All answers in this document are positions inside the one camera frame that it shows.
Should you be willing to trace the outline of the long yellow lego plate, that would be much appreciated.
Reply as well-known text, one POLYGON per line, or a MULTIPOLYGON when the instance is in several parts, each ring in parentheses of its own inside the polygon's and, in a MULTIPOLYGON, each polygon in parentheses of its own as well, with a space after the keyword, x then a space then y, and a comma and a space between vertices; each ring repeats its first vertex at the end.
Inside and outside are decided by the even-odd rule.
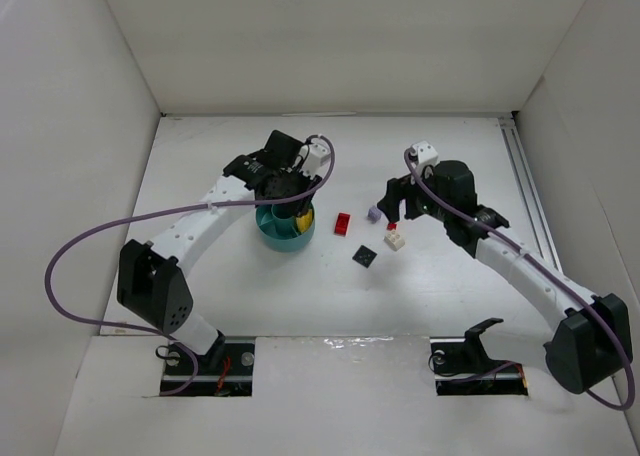
POLYGON ((304 215, 295 218, 297 231, 300 234, 307 232, 314 223, 314 213, 309 209, 304 215))

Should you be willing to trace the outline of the white lego brick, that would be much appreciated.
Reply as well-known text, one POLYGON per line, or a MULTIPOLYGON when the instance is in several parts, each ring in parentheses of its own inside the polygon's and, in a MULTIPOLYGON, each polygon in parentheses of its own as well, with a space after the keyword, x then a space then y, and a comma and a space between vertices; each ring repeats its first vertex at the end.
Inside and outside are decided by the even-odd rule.
POLYGON ((387 231, 384 236, 384 242, 393 250, 398 251, 405 246, 404 238, 396 231, 387 231))

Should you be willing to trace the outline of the black square lego plate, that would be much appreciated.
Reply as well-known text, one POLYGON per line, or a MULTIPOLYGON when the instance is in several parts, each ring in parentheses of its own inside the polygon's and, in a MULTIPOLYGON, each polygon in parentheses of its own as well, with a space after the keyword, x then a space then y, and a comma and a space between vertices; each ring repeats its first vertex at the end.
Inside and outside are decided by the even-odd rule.
POLYGON ((376 257, 377 253, 375 251, 365 245, 361 245, 352 256, 352 260, 364 268, 369 268, 376 257))

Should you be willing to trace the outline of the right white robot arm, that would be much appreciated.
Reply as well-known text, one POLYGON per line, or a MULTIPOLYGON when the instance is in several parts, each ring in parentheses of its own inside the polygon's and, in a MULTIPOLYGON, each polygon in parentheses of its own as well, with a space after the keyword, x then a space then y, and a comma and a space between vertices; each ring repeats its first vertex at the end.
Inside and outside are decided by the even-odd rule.
POLYGON ((439 221, 449 240, 492 269, 543 317, 550 341, 531 358, 516 362, 538 367, 573 394, 624 372, 628 399, 635 397, 629 312, 614 294, 598 296, 571 281, 529 250, 509 222, 477 202, 474 176, 457 160, 424 162, 406 152, 408 175, 387 183, 378 208, 391 222, 429 216, 439 221))

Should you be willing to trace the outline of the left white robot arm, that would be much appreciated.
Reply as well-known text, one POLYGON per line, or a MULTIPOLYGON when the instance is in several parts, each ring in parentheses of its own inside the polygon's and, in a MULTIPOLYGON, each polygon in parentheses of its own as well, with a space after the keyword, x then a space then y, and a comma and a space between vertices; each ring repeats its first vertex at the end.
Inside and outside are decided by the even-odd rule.
POLYGON ((305 245, 314 224, 312 198, 324 183, 319 171, 335 157, 308 141, 290 149, 263 148, 229 163, 197 209, 146 242, 120 251, 117 300, 200 360, 222 351, 222 332, 193 308, 187 277, 201 256, 250 210, 260 230, 278 241, 305 245))

